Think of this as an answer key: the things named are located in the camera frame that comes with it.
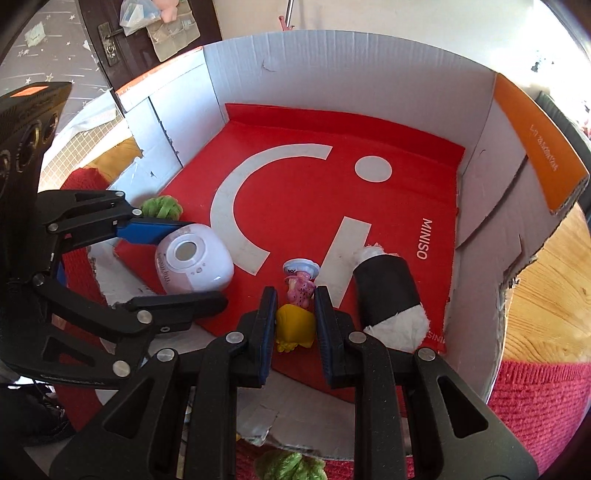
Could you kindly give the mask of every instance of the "white curved arc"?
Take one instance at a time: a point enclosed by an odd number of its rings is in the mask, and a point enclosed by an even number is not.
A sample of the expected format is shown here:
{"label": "white curved arc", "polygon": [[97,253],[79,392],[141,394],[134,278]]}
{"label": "white curved arc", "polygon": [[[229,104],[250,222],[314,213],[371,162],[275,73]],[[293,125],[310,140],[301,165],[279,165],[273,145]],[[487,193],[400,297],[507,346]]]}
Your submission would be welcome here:
{"label": "white curved arc", "polygon": [[285,158],[312,157],[326,160],[331,150],[329,145],[315,143],[280,145],[247,158],[225,178],[213,197],[210,223],[237,267],[256,275],[270,254],[245,237],[234,217],[236,195],[248,177],[265,165]]}

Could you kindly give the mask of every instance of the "green plush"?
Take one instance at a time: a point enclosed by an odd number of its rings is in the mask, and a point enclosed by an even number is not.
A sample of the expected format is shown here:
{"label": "green plush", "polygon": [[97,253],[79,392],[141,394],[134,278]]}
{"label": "green plush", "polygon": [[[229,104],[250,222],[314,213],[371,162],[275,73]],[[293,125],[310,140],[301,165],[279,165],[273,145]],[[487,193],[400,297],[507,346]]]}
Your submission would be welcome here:
{"label": "green plush", "polygon": [[255,460],[260,480],[327,480],[324,461],[301,453],[272,450]]}
{"label": "green plush", "polygon": [[183,207],[179,205],[177,199],[170,195],[146,200],[142,204],[141,210],[145,217],[167,218],[168,220],[178,220],[183,213]]}

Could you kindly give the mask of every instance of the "gray star-patterned wallpaper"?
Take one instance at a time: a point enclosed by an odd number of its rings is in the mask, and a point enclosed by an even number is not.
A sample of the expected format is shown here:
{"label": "gray star-patterned wallpaper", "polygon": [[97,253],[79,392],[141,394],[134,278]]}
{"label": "gray star-patterned wallpaper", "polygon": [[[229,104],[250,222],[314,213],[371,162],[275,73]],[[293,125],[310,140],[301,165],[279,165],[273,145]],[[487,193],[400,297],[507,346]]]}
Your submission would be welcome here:
{"label": "gray star-patterned wallpaper", "polygon": [[75,0],[50,0],[25,27],[0,66],[2,95],[29,83],[50,81],[73,83],[59,131],[109,89]]}

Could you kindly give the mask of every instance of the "black and white plush roll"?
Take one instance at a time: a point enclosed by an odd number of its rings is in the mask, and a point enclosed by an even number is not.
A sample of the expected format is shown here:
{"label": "black and white plush roll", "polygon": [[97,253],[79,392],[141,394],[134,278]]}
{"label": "black and white plush roll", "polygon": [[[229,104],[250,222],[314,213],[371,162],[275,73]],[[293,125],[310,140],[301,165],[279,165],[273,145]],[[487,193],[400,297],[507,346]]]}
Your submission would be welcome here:
{"label": "black and white plush roll", "polygon": [[363,331],[385,346],[414,352],[429,330],[417,286],[406,260],[366,247],[353,271]]}

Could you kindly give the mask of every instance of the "red surface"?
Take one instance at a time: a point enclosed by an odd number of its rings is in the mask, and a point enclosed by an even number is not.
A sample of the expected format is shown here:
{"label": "red surface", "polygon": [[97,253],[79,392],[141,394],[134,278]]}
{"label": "red surface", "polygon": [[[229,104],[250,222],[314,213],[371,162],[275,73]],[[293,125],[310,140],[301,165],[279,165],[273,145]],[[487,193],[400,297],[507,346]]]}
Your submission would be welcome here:
{"label": "red surface", "polygon": [[[273,162],[242,185],[234,206],[236,222],[247,238],[271,255],[256,277],[237,268],[226,290],[228,308],[201,325],[218,336],[233,330],[244,312],[256,310],[266,285],[276,287],[280,302],[285,303],[283,263],[304,257],[321,264],[343,217],[348,216],[372,224],[368,244],[377,242],[386,252],[397,253],[408,261],[431,320],[431,331],[441,336],[452,276],[456,171],[463,148],[403,125],[362,115],[252,105],[228,108],[231,121],[163,191],[183,206],[182,220],[209,225],[217,188],[251,155],[286,144],[318,143],[333,148],[326,161],[299,157]],[[322,126],[330,132],[307,130]],[[394,144],[385,143],[387,139]],[[423,153],[437,151],[438,160],[398,148],[398,141]],[[429,147],[431,142],[436,148]],[[393,173],[389,180],[370,183],[356,175],[355,163],[367,155],[390,162]],[[416,253],[425,218],[433,221],[432,235],[428,258],[421,260]],[[162,293],[153,247],[121,243],[116,253],[149,287]],[[353,282],[340,308],[356,317]],[[430,339],[426,345],[438,350],[443,347]],[[275,352],[272,366],[313,388],[328,391],[316,345],[291,353]],[[338,392],[337,396],[353,398],[351,392]]]}
{"label": "red surface", "polygon": [[[103,189],[104,179],[93,169],[76,170],[65,187],[71,189]],[[66,255],[68,286],[85,297],[104,302],[84,250]],[[83,332],[68,326],[77,336]],[[98,339],[85,334],[88,341]],[[56,386],[60,401],[66,407],[74,428],[83,425],[99,411],[100,403],[90,389]],[[489,407],[501,418],[523,443],[538,463],[540,472],[546,470],[572,438],[591,400],[591,364],[539,365],[502,362]],[[252,461],[262,454],[257,449],[238,443],[236,449],[236,478],[254,479]],[[411,459],[407,466],[412,475]],[[330,480],[352,478],[352,462],[327,462]]]}

